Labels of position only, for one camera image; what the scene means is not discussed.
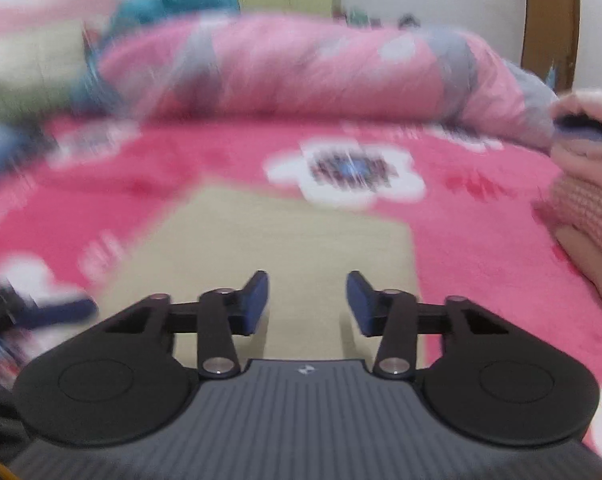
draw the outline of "teal fabric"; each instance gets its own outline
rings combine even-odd
[[[137,27],[153,25],[167,18],[201,10],[238,12],[238,0],[125,0],[112,16],[104,43]]]

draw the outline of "bed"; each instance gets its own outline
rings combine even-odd
[[[602,388],[602,306],[534,208],[559,173],[541,153],[427,123],[58,118],[49,130],[59,148],[0,179],[0,278],[23,292],[100,294],[184,197],[223,182],[407,225],[423,301],[471,298]],[[434,360],[437,341],[424,352]],[[602,455],[602,397],[586,442]]]

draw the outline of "silver screw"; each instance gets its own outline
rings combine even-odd
[[[410,369],[410,363],[400,357],[388,357],[379,363],[379,368],[386,374],[400,375]]]
[[[203,362],[203,370],[210,374],[226,374],[234,368],[234,362],[227,357],[210,357]]]

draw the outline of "beige mat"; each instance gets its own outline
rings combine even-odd
[[[257,335],[236,337],[242,361],[365,358],[379,338],[363,338],[350,316],[345,279],[360,270],[376,288],[417,293],[407,227],[301,200],[222,186],[194,193],[132,251],[100,295],[100,318],[155,292],[193,301],[219,287],[240,288],[255,270],[270,274],[270,300]],[[175,355],[196,364],[194,335]]]

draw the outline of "wooden door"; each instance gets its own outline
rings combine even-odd
[[[556,69],[556,91],[572,87],[580,0],[527,0],[521,66],[545,80]]]

